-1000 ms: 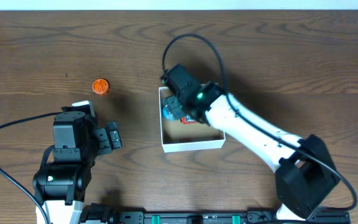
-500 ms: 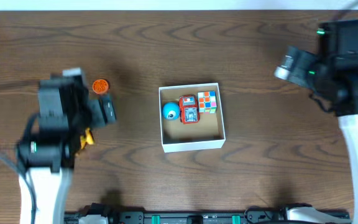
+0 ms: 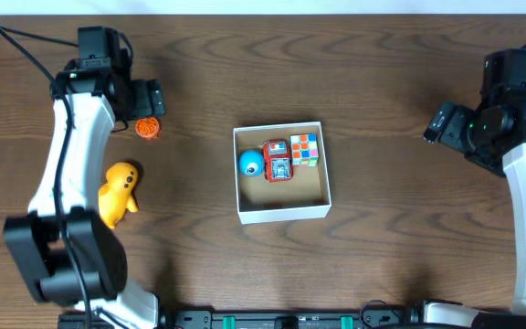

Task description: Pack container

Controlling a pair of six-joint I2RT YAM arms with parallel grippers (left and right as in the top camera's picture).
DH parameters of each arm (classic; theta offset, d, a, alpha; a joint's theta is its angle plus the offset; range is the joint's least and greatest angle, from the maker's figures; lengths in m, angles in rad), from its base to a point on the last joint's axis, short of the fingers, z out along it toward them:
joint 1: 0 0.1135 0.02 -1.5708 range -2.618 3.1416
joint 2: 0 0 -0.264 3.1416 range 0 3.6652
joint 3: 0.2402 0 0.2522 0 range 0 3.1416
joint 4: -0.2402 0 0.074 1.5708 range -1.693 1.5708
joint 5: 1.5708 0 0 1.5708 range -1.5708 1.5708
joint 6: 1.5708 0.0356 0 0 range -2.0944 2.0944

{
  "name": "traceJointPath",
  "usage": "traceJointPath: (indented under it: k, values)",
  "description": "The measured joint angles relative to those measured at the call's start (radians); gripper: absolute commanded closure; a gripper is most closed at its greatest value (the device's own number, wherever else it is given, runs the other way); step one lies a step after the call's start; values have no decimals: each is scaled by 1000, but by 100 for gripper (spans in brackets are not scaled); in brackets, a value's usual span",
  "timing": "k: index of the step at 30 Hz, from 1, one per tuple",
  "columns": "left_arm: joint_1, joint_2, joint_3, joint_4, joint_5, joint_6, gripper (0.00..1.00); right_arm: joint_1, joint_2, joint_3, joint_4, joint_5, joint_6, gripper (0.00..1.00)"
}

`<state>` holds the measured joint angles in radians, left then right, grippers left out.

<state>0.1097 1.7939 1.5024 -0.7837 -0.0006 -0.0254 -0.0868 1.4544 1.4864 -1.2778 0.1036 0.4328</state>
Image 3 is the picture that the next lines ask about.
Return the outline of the colourful puzzle cube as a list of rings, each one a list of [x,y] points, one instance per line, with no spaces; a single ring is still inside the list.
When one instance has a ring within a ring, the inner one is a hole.
[[[315,133],[294,134],[289,138],[294,167],[315,167],[319,161],[319,145]]]

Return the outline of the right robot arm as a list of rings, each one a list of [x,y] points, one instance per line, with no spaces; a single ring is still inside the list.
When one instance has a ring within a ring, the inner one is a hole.
[[[508,181],[513,208],[516,281],[510,311],[426,301],[407,324],[417,328],[526,328],[526,46],[484,59],[481,102],[470,109],[444,103],[424,139],[441,143]]]

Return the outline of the blue ball with eye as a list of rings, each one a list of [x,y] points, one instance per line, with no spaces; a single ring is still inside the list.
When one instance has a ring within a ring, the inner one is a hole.
[[[265,168],[265,159],[260,151],[247,150],[239,156],[238,164],[242,175],[258,176]]]

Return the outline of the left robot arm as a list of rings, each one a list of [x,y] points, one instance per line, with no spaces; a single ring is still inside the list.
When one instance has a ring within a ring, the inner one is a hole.
[[[137,206],[128,163],[102,167],[111,134],[166,112],[158,80],[132,78],[121,32],[82,27],[78,56],[50,75],[55,115],[45,172],[26,214],[8,218],[5,244],[32,298],[66,308],[62,328],[165,328],[158,298],[128,276],[113,228]]]

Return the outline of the red toy truck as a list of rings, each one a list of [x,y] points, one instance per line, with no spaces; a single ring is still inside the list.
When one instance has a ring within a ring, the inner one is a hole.
[[[270,183],[289,181],[293,177],[291,150],[286,140],[269,140],[263,144],[265,177]]]

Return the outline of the orange round ridged toy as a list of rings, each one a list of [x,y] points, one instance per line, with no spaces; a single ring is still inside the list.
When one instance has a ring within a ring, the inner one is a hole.
[[[157,139],[161,129],[161,123],[155,117],[139,119],[135,124],[135,132],[144,140]]]

